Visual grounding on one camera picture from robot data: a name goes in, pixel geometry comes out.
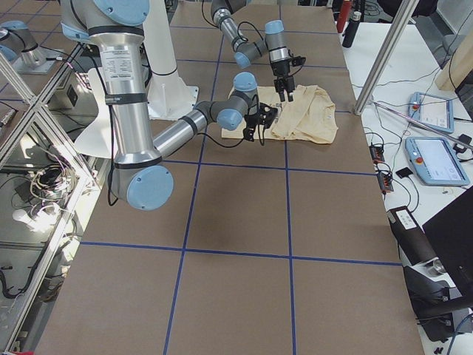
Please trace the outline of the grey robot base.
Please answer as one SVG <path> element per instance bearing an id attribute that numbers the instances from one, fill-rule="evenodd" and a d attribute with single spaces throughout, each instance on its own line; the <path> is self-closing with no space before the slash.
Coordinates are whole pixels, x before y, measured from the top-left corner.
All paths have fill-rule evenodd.
<path id="1" fill-rule="evenodd" d="M 1 23 L 1 54 L 20 74 L 46 75 L 53 64 L 64 58 L 41 48 L 23 21 Z"/>

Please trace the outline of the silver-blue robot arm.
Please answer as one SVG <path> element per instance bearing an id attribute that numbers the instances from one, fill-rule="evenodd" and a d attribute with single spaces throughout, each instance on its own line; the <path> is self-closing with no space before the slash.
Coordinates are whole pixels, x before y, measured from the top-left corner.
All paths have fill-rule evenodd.
<path id="1" fill-rule="evenodd" d="M 244 37 L 240 26 L 232 15 L 249 4 L 248 1 L 223 0 L 212 1 L 211 20 L 223 35 L 230 41 L 234 51 L 234 59 L 240 68 L 249 67 L 255 60 L 264 55 L 269 56 L 270 66 L 275 76 L 273 81 L 280 101 L 293 101 L 296 88 L 293 67 L 304 65 L 306 58 L 295 56 L 287 47 L 284 25 L 281 20 L 269 21 L 265 24 L 265 34 L 258 41 L 251 42 Z"/>
<path id="2" fill-rule="evenodd" d="M 172 174 L 161 164 L 163 158 L 209 124 L 234 130 L 249 115 L 260 114 L 256 79 L 249 72 L 241 72 L 234 78 L 234 90 L 227 100 L 198 103 L 153 136 L 140 56 L 149 1 L 61 1 L 60 6 L 64 35 L 95 45 L 101 57 L 112 128 L 109 195 L 139 210 L 160 208 L 174 188 Z"/>

